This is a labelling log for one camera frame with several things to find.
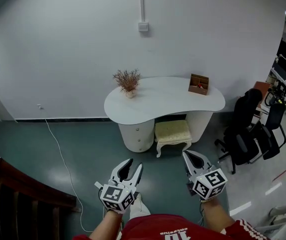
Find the computer monitor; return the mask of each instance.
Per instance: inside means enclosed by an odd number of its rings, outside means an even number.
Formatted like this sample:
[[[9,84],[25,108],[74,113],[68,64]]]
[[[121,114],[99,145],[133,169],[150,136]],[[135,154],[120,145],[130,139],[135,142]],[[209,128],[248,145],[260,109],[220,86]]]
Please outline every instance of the computer monitor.
[[[281,40],[281,42],[279,43],[276,55],[283,55],[283,57],[286,58],[286,42],[284,42],[283,40]]]
[[[286,58],[280,55],[277,64],[286,72]]]

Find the wooden railing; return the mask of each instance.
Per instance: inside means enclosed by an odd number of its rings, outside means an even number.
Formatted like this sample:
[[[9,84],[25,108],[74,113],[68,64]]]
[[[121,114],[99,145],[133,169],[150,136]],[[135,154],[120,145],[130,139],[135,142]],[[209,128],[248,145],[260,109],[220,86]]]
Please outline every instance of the wooden railing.
[[[27,176],[0,158],[0,240],[60,239],[60,210],[76,197]]]

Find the red shirt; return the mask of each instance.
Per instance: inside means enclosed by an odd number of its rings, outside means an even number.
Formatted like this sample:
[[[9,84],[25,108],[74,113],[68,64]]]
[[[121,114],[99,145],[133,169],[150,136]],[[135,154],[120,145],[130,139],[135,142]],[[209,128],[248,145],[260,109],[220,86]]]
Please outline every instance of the red shirt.
[[[267,240],[243,219],[221,233],[194,224],[187,219],[169,214],[152,214],[136,217],[127,222],[122,230],[121,240]],[[73,240],[89,240],[79,235]]]

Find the flower pot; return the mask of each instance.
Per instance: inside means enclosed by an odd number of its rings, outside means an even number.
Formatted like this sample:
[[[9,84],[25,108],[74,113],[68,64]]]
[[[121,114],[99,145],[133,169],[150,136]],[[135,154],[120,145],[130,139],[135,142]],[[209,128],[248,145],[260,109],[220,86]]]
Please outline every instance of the flower pot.
[[[125,96],[129,99],[132,99],[134,96],[137,95],[137,90],[126,91]]]

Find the wall switch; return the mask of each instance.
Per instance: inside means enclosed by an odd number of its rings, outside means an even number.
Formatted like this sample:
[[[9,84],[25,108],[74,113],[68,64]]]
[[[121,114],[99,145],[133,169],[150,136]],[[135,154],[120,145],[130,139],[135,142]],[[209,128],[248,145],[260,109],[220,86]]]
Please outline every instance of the wall switch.
[[[137,27],[138,27],[139,32],[149,31],[149,23],[148,22],[139,22]]]

